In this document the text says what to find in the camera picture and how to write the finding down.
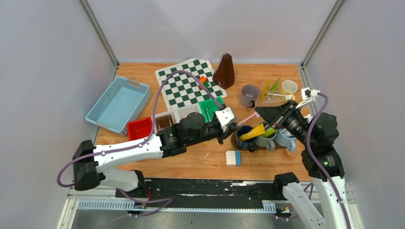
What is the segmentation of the light blue mug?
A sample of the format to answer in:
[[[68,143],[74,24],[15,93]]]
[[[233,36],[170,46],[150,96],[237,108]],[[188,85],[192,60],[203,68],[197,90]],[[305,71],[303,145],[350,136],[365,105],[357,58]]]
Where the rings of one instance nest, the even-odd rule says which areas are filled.
[[[285,128],[277,131],[275,142],[279,146],[287,148],[290,153],[296,150],[296,138]]]

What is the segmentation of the dark blue mug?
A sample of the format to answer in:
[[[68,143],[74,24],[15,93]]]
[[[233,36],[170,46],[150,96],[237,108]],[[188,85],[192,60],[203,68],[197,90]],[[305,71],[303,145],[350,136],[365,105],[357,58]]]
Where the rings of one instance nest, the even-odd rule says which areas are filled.
[[[255,140],[256,136],[252,136],[249,139],[241,138],[243,135],[250,133],[253,130],[253,127],[249,125],[243,125],[241,128],[236,132],[235,137],[235,146],[239,150],[247,150],[249,152],[255,152]]]

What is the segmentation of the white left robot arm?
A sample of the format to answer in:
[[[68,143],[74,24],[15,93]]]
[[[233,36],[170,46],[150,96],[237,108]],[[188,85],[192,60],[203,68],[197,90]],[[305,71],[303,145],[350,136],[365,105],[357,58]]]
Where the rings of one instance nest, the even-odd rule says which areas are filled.
[[[85,191],[99,185],[119,188],[141,197],[146,184],[139,171],[124,171],[117,166],[146,159],[176,156],[187,151],[187,147],[210,141],[220,144],[237,132],[240,126],[229,109],[217,111],[211,121],[206,122],[200,113],[190,113],[178,123],[166,127],[150,138],[143,138],[114,145],[93,145],[91,140],[80,143],[72,160],[74,188]]]

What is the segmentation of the purple mug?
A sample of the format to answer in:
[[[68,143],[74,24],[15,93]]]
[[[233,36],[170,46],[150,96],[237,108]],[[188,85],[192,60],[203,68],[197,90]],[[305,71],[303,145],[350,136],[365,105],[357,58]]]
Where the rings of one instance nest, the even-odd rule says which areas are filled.
[[[255,85],[246,84],[241,89],[241,95],[244,95],[249,98],[255,98],[260,96],[260,91]]]

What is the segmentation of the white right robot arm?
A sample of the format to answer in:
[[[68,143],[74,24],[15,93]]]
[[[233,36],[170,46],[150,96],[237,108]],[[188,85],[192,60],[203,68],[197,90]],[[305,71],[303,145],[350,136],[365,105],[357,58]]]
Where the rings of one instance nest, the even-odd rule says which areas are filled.
[[[339,135],[336,116],[320,111],[308,121],[292,100],[275,107],[256,107],[255,111],[272,128],[287,130],[305,146],[302,162],[312,178],[323,212],[313,205],[292,172],[275,176],[272,187],[275,197],[286,198],[307,229],[354,228],[342,160],[333,146]]]

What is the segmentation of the cream mug yellow handle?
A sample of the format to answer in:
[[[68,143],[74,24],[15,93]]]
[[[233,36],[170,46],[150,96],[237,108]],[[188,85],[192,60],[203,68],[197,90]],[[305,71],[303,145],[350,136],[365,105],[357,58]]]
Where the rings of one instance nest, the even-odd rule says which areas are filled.
[[[285,80],[281,84],[281,94],[291,95],[295,97],[295,93],[298,91],[298,85],[292,80]]]

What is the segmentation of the yellow toothpaste tube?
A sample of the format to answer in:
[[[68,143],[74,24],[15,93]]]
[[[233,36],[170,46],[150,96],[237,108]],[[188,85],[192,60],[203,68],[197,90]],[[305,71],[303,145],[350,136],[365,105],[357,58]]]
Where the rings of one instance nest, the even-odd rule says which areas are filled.
[[[269,86],[270,86],[270,78],[268,78],[268,80],[264,84],[263,88],[261,89],[260,95],[261,95],[262,92],[268,92]]]
[[[253,128],[252,130],[250,130],[249,132],[242,134],[239,139],[240,141],[247,141],[249,139],[252,139],[254,137],[257,137],[259,135],[262,135],[265,132],[265,127],[263,124],[259,124],[258,126],[256,126],[255,128]]]

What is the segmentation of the white toothbrush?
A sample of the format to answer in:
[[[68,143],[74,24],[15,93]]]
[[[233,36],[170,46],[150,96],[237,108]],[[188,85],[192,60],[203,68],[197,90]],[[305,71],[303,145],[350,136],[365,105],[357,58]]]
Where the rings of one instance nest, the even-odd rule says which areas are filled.
[[[288,100],[295,100],[295,96],[293,94],[289,94],[289,95],[272,94],[269,101],[272,103],[275,103],[275,102],[283,102],[283,101],[288,101]]]

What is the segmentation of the grey mug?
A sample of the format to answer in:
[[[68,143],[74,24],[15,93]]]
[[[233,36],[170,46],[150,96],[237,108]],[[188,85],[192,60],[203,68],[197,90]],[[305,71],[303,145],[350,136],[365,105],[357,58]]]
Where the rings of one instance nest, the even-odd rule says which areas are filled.
[[[266,122],[262,122],[262,124],[264,125],[265,129],[271,128]],[[264,138],[259,135],[256,137],[255,144],[257,146],[266,147],[269,152],[272,152],[275,150],[275,137],[276,133],[271,135],[269,138]]]

